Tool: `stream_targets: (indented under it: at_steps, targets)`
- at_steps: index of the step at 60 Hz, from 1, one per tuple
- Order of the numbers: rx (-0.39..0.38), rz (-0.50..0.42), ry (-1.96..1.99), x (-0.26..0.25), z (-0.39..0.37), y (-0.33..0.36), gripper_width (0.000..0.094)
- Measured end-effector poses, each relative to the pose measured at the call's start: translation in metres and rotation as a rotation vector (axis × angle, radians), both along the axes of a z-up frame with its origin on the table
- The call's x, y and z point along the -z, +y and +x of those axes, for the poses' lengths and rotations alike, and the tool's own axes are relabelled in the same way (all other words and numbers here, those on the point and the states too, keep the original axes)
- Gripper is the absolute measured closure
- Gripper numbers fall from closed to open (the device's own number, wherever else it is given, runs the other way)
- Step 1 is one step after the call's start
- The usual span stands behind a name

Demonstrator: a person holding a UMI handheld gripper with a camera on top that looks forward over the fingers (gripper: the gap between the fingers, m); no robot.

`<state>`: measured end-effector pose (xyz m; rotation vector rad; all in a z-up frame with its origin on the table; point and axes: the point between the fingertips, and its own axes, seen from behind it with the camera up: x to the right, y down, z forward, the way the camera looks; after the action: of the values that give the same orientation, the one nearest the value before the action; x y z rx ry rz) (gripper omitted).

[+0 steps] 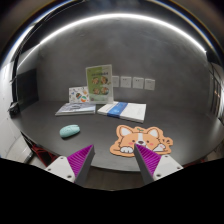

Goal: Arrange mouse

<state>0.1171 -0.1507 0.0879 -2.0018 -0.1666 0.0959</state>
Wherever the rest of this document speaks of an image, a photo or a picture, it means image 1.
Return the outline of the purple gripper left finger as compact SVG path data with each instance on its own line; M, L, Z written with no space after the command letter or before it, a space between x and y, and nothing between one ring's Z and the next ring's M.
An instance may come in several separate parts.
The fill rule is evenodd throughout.
M46 168L46 171L76 185L83 186L94 155L94 146L89 145L68 157L59 156Z

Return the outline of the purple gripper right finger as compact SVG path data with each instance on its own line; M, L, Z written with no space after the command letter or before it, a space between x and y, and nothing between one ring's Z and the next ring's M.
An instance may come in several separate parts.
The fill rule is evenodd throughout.
M134 146L134 155L145 185L182 169L171 156L159 155L140 145Z

